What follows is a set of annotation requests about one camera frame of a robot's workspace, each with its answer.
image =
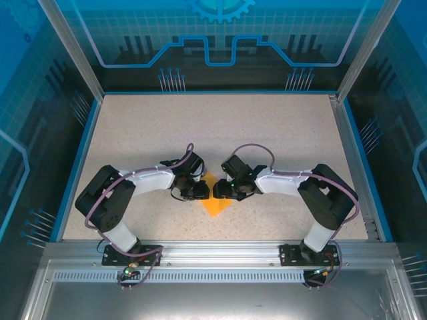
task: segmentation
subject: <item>speckled work surface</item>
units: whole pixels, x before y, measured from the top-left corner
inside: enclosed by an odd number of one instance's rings
[[[177,159],[189,142],[217,177],[239,145],[261,143],[276,155],[276,169],[328,164],[349,185],[350,172],[327,95],[108,95],[93,134],[76,196],[100,167],[138,169]],[[269,164],[261,149],[238,155],[254,166]],[[98,239],[74,207],[64,239]],[[197,201],[179,202],[169,191],[131,200],[124,221],[140,239],[301,239],[314,219],[298,197],[255,195],[211,217]],[[338,239],[367,239],[362,216]]]

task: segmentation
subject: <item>orange object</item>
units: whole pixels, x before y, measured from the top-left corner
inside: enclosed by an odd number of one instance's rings
[[[208,200],[201,200],[201,202],[203,203],[203,205],[206,208],[206,211],[211,215],[211,217],[216,217],[226,207],[229,207],[233,201],[230,199],[215,199],[214,198],[214,192],[213,192],[214,185],[215,185],[215,183],[218,182],[218,180],[215,178],[215,176],[212,174],[211,171],[208,171],[206,173],[206,175],[201,179],[206,181],[206,184],[210,190],[209,199]]]

